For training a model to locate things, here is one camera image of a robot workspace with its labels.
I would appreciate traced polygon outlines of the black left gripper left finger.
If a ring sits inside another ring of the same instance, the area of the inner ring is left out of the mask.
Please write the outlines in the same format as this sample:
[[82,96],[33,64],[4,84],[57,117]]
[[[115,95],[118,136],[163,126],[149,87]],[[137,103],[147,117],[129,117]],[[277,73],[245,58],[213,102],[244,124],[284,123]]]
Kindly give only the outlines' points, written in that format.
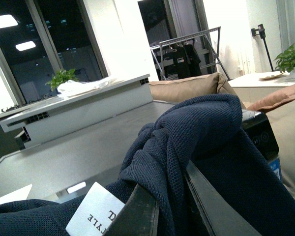
[[158,201],[139,184],[105,236],[155,236],[159,218]]

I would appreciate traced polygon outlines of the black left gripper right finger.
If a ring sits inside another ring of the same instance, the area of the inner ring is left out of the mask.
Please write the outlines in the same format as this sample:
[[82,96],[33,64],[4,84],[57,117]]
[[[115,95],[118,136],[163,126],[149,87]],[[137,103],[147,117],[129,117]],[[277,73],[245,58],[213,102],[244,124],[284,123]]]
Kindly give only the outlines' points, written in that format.
[[211,185],[195,164],[186,167],[189,212],[192,226],[201,236],[259,236],[260,233],[236,212]]

